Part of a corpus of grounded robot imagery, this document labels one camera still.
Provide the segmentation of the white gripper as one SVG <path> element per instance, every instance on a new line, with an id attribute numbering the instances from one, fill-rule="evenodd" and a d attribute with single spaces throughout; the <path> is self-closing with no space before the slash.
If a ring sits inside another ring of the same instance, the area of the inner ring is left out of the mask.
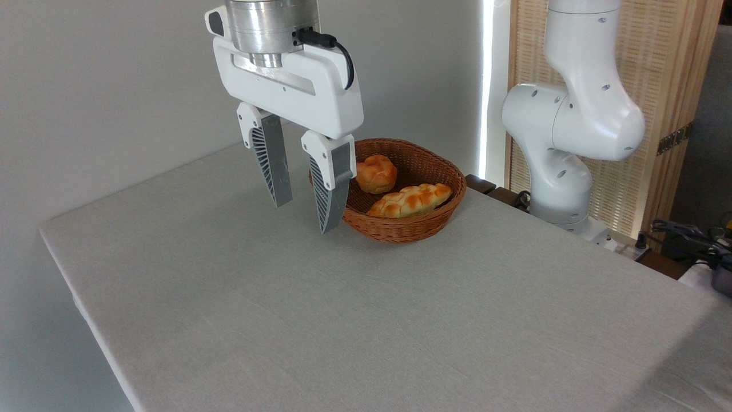
<path id="1" fill-rule="evenodd" d="M 292 200 L 283 117 L 309 129 L 301 146 L 309 156 L 320 230 L 324 234 L 337 227 L 356 176 L 351 133 L 364 122 L 358 80 L 345 89 L 343 55 L 304 45 L 282 54 L 280 68 L 261 68 L 230 40 L 215 37 L 212 45 L 223 86 L 242 101 L 236 109 L 242 140 L 254 151 L 274 204 L 279 208 Z"/>

